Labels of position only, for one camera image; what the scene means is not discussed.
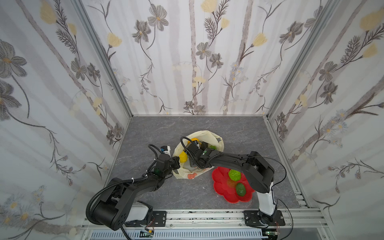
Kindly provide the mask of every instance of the gray floor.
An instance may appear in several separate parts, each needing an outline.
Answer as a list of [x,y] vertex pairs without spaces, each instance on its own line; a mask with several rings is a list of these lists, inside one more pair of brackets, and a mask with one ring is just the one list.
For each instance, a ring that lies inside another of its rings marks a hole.
[[[280,160],[262,117],[133,117],[111,178],[140,177],[154,158],[148,144],[169,145],[174,149],[181,136],[199,130],[209,130],[221,136],[224,152],[248,154],[257,151],[262,156]],[[273,160],[267,161],[275,169],[276,181],[280,181],[284,169]],[[225,201],[214,191],[211,174],[212,170],[192,180],[169,178],[159,190],[140,195],[137,200],[152,205],[154,209],[258,208],[256,193],[249,202],[231,204]],[[274,187],[274,194],[288,207],[299,207],[288,178]]]

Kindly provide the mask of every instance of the yellow bell pepper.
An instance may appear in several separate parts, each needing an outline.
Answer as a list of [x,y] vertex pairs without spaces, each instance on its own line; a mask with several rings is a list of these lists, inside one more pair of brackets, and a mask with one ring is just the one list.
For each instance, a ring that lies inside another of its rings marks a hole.
[[180,153],[180,155],[179,155],[179,158],[180,158],[180,163],[184,163],[184,162],[187,161],[188,156],[187,156],[187,154],[186,154],[184,151],[182,151],[182,152]]

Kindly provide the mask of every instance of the green avocado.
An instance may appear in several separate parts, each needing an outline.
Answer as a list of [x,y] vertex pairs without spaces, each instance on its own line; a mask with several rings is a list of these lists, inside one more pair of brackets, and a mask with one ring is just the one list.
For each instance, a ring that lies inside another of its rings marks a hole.
[[239,171],[236,171],[236,170],[233,170],[231,169],[229,172],[228,172],[228,176],[229,178],[232,180],[232,181],[239,181],[241,179],[241,173]]
[[239,195],[240,197],[244,197],[244,196],[245,196],[245,194],[247,193],[247,191],[245,190],[245,186],[244,186],[244,184],[242,184],[242,183],[238,183],[238,184],[236,185],[236,193],[237,193],[237,195]]
[[208,147],[209,149],[217,150],[217,147],[215,145],[211,145]]

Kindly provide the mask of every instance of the floral wallpaper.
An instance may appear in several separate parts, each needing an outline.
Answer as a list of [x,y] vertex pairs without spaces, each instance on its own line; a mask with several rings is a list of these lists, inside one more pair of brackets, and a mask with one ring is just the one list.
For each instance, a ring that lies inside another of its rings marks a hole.
[[326,4],[82,2],[133,113],[184,115],[266,114]]
[[341,1],[269,116],[307,201],[339,240],[384,234],[383,64],[383,2]]
[[80,239],[128,118],[68,1],[0,2],[0,232]]

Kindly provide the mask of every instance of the metal mounting plate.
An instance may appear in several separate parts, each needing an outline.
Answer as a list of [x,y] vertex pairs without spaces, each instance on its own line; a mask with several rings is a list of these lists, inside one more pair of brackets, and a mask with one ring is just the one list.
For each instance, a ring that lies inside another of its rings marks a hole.
[[[245,224],[248,227],[263,227],[263,225],[257,220],[258,211],[244,211]],[[283,214],[280,210],[276,212],[276,222],[279,226],[285,226]],[[270,224],[270,226],[276,226],[276,222]]]

